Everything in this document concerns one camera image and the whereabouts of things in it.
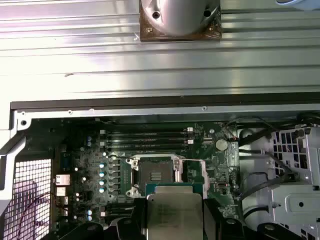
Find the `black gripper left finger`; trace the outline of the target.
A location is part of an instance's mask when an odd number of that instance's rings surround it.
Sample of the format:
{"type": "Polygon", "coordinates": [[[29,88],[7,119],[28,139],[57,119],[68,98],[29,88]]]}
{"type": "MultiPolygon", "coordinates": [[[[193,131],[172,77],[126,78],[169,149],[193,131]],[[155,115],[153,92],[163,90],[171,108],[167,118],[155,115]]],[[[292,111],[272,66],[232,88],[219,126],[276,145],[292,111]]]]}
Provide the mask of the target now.
{"type": "Polygon", "coordinates": [[[92,211],[73,214],[57,229],[58,240],[145,240],[147,200],[135,198],[129,202],[109,202],[92,211]]]}

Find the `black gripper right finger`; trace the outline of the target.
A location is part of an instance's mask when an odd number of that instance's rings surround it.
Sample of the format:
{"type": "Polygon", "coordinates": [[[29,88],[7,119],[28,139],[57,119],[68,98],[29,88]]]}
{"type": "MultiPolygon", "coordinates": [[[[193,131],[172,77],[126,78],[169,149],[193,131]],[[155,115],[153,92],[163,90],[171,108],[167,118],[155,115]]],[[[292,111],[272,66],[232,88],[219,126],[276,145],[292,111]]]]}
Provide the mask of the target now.
{"type": "Polygon", "coordinates": [[[300,240],[302,237],[287,228],[271,223],[261,223],[257,230],[244,226],[239,220],[225,218],[218,209],[219,203],[203,200],[203,226],[206,240],[300,240]]]}

